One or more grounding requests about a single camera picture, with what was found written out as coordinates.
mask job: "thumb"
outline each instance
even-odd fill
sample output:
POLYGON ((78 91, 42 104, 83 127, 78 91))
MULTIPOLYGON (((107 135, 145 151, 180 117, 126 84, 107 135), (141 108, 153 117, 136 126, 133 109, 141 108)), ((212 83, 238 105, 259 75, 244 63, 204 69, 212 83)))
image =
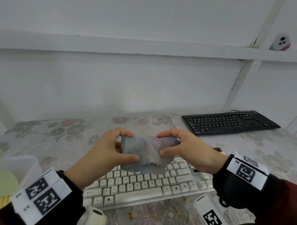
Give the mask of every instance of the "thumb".
POLYGON ((162 157, 181 156, 181 148, 179 145, 169 148, 164 148, 159 151, 159 155, 162 157))
POLYGON ((135 164, 139 161, 139 159, 138 155, 119 153, 118 165, 135 164))

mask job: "black sleeve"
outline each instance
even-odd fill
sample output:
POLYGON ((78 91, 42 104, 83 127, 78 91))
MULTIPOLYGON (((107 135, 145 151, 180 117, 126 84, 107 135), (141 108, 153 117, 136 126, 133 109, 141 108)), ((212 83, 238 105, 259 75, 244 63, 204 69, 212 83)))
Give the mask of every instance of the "black sleeve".
MULTIPOLYGON (((66 182, 72 192, 36 225, 76 225, 80 217, 86 211, 82 204, 83 191, 64 175, 64 171, 60 170, 57 174, 66 182)), ((5 225, 26 225, 19 214, 15 213, 12 203, 9 203, 0 210, 0 224, 1 222, 5 225)))
POLYGON ((230 206, 238 209, 247 208, 256 217, 262 215, 273 206, 285 183, 270 174, 260 191, 227 170, 233 157, 234 155, 230 155, 221 170, 213 176, 214 189, 230 206))

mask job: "floral tablecloth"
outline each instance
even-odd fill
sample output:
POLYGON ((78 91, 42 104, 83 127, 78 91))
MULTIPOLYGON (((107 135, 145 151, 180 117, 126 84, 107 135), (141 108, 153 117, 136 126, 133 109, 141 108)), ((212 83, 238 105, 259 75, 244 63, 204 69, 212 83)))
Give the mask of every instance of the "floral tablecloth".
MULTIPOLYGON (((181 115, 172 115, 179 129, 187 129, 181 115)), ((0 155, 35 155, 43 170, 66 170, 77 162, 108 129, 123 127, 136 135, 155 135, 175 128, 169 115, 115 118, 52 119, 19 122, 0 136, 0 155)), ((297 138, 284 129, 202 137, 227 154, 241 152, 267 166, 270 173, 297 183, 297 138)), ((193 201, 199 195, 106 211, 108 224, 202 224, 193 201)), ((248 210, 226 208, 230 224, 253 222, 248 210)))

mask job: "gray cloth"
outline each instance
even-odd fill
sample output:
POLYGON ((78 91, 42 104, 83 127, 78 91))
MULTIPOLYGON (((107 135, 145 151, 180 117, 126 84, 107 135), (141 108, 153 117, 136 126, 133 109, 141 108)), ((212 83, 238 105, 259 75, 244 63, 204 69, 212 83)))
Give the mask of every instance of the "gray cloth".
POLYGON ((178 140, 173 137, 157 138, 155 136, 148 137, 127 137, 123 136, 121 141, 121 150, 125 154, 139 155, 138 164, 122 165, 121 169, 130 172, 142 172, 164 174, 166 165, 173 160, 171 158, 163 158, 159 155, 161 149, 173 147, 178 144, 178 140))

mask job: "white cable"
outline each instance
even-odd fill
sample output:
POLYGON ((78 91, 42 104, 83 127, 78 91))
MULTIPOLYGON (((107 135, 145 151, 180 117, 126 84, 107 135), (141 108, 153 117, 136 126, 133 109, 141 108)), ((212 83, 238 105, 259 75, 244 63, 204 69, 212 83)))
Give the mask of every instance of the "white cable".
POLYGON ((171 115, 169 115, 169 114, 164 114, 164 115, 168 115, 168 116, 170 116, 170 117, 171 117, 171 119, 172 119, 172 121, 173 121, 173 123, 174 123, 174 125, 175 125, 175 127, 178 129, 178 127, 177 127, 176 123, 174 122, 174 120, 173 120, 172 116, 171 116, 171 115))

